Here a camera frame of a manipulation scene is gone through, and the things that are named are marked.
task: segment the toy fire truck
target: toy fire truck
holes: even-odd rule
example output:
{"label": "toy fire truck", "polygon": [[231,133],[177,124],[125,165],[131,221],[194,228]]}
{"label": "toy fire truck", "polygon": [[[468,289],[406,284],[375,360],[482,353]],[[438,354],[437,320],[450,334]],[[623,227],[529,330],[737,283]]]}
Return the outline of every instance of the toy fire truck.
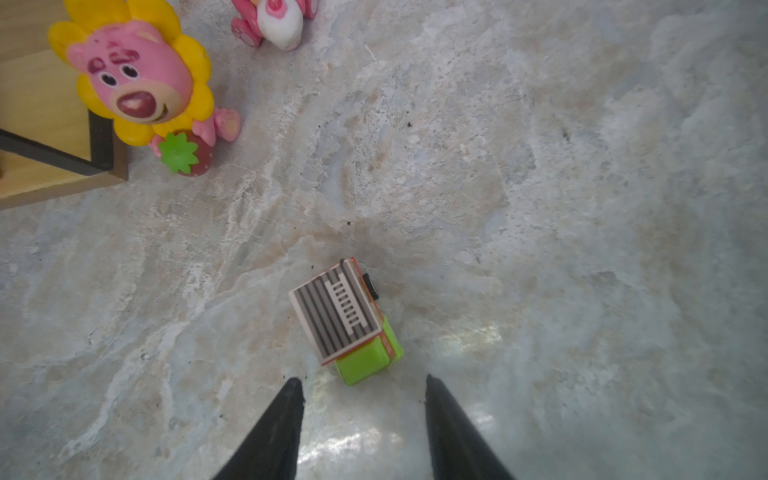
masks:
{"label": "toy fire truck", "polygon": [[354,258],[341,260],[289,295],[320,363],[335,362],[347,385],[402,356],[389,321],[376,305],[379,295]]}

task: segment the white toy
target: white toy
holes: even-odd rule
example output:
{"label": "white toy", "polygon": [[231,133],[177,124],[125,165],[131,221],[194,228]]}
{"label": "white toy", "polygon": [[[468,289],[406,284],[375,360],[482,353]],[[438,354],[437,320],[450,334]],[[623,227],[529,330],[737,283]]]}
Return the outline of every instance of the white toy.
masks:
{"label": "white toy", "polygon": [[318,0],[232,0],[243,16],[232,21],[232,32],[252,47],[266,38],[281,50],[301,42],[304,18],[315,18]]}

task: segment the striped truck roof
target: striped truck roof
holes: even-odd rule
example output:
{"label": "striped truck roof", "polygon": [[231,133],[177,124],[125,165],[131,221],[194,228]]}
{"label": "striped truck roof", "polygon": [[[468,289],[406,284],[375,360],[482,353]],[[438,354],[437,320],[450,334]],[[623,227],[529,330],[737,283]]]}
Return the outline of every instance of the striped truck roof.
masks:
{"label": "striped truck roof", "polygon": [[289,296],[323,365],[382,332],[354,259],[342,260]]}

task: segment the black wheel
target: black wheel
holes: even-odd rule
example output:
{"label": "black wheel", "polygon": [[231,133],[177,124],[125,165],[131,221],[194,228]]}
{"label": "black wheel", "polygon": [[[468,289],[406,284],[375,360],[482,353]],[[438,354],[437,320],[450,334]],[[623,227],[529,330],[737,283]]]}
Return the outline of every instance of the black wheel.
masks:
{"label": "black wheel", "polygon": [[373,301],[377,301],[379,299],[379,294],[376,292],[376,288],[373,287],[373,282],[371,281],[371,276],[366,273],[362,276],[362,281],[366,283],[366,288],[368,288],[368,293],[371,294],[371,298],[373,298]]}

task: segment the bear face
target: bear face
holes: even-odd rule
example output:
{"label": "bear face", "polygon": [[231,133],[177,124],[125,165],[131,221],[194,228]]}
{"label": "bear face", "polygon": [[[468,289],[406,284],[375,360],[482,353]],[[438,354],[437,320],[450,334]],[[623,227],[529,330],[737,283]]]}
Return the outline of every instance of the bear face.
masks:
{"label": "bear face", "polygon": [[192,75],[152,25],[140,20],[95,30],[67,59],[86,74],[104,105],[136,124],[161,124],[187,107]]}

